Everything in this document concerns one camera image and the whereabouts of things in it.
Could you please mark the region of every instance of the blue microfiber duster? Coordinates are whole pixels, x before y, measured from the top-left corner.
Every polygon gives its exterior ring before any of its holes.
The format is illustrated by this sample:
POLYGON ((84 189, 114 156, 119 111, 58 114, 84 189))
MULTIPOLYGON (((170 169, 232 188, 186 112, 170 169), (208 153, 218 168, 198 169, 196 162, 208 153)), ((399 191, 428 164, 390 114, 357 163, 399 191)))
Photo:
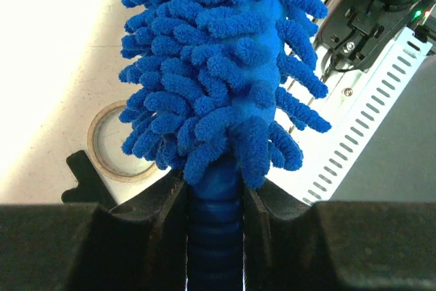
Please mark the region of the blue microfiber duster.
POLYGON ((122 55, 140 58, 119 75, 141 85, 120 116, 133 132, 126 154, 183 170, 189 188, 190 290, 241 290, 242 181, 259 188, 273 166, 297 170, 302 152, 274 121, 298 129, 331 126, 288 93, 289 77, 316 98, 309 38, 321 0, 123 0, 146 10, 125 24, 122 55), (292 55, 284 52, 288 44, 292 55))

